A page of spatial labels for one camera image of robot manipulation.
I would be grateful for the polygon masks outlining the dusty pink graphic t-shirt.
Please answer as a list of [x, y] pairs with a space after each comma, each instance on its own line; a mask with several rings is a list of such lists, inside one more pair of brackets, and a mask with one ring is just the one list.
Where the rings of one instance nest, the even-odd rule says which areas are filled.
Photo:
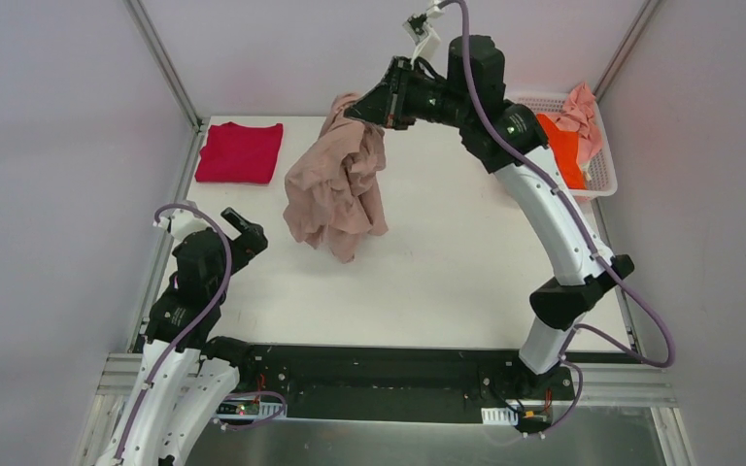
[[377, 176], [387, 166], [385, 131], [344, 116], [360, 96], [337, 95], [317, 140], [285, 175], [283, 218], [292, 238], [325, 245], [342, 263], [369, 236], [389, 231]]

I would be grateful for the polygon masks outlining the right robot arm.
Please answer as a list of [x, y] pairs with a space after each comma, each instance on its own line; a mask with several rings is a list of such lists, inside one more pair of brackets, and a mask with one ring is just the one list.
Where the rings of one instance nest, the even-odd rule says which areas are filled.
[[571, 328], [634, 270], [592, 232], [565, 182], [534, 111], [507, 99], [505, 56], [489, 36], [457, 37], [441, 76], [418, 58], [394, 57], [381, 81], [344, 117], [406, 130], [418, 120], [454, 127], [464, 148], [516, 201], [538, 236], [553, 277], [529, 297], [535, 319], [513, 364], [527, 398], [551, 385]]

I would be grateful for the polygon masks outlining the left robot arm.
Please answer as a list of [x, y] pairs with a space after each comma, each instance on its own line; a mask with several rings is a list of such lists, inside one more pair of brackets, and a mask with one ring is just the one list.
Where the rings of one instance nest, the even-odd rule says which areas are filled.
[[155, 224], [175, 241], [175, 269], [153, 303], [135, 384], [99, 465], [183, 465], [218, 405], [256, 383], [251, 345], [211, 332], [231, 277], [268, 247], [263, 227], [231, 208], [228, 237], [191, 204], [168, 204]]

